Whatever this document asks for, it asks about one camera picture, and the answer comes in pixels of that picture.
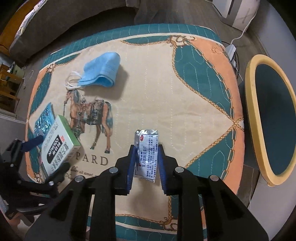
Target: white ear loop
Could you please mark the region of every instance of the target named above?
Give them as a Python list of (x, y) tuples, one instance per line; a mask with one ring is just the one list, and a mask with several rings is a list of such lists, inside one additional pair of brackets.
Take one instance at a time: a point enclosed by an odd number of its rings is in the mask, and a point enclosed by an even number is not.
[(64, 86), (68, 89), (68, 90), (72, 90), (72, 89), (82, 89), (84, 87), (80, 86), (80, 85), (73, 85), (70, 83), (70, 81), (76, 81), (76, 83), (78, 83), (78, 81), (76, 79), (72, 79), (69, 80), (70, 76), (79, 76), (80, 78), (82, 78), (82, 76), (76, 72), (76, 71), (71, 71), (71, 73), (69, 74), (69, 76), (66, 78), (65, 84)]

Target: wooden chair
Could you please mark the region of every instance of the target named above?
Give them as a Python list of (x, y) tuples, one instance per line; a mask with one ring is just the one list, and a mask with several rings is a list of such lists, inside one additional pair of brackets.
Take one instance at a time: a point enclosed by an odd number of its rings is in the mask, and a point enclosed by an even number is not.
[[(5, 96), (10, 99), (13, 99), (13, 100), (17, 101), (17, 103), (18, 103), (20, 101), (20, 99), (15, 96), (16, 91), (11, 89), (9, 87), (8, 83), (12, 82), (12, 83), (16, 83), (16, 84), (21, 85), (23, 79), (16, 76), (15, 74), (11, 74), (11, 73), (7, 72), (7, 70), (9, 70), (8, 66), (6, 66), (4, 64), (0, 65), (0, 95)], [(1, 107), (8, 110), (8, 111), (13, 112), (12, 106), (1, 103)]]

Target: printed label on packet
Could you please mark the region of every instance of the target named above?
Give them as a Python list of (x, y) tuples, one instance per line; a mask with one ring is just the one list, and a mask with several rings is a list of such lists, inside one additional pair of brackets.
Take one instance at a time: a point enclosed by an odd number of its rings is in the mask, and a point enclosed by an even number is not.
[(139, 162), (135, 167), (135, 177), (155, 181), (158, 154), (158, 133), (153, 130), (139, 132)]
[(54, 143), (50, 147), (50, 149), (49, 149), (49, 151), (47, 153), (47, 156), (46, 156), (47, 157), (47, 162), (49, 164), (52, 162), (53, 158), (57, 154), (57, 151), (59, 150), (59, 148), (61, 147), (61, 145), (62, 145), (61, 138), (59, 137), (59, 135), (57, 135), (56, 139), (54, 140)]

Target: horse print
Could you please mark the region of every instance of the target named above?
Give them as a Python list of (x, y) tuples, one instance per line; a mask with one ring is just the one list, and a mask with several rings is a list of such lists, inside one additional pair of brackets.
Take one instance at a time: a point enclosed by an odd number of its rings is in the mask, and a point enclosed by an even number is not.
[(70, 127), (75, 136), (80, 139), (80, 135), (84, 133), (85, 124), (95, 125), (96, 137), (90, 149), (94, 149), (100, 133), (103, 132), (107, 137), (105, 153), (110, 153), (110, 136), (113, 132), (111, 104), (107, 101), (97, 99), (87, 103), (86, 99), (80, 96), (77, 89), (71, 89), (67, 91), (66, 99), (64, 101), (64, 109), (69, 99), (71, 100)]

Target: gray sofa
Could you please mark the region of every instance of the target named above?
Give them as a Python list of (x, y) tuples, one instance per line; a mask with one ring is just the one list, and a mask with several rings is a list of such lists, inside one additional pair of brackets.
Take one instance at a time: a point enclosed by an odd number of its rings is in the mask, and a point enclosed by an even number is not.
[(102, 11), (126, 6), (126, 0), (48, 0), (9, 48), (10, 57), (24, 64), (74, 24)]

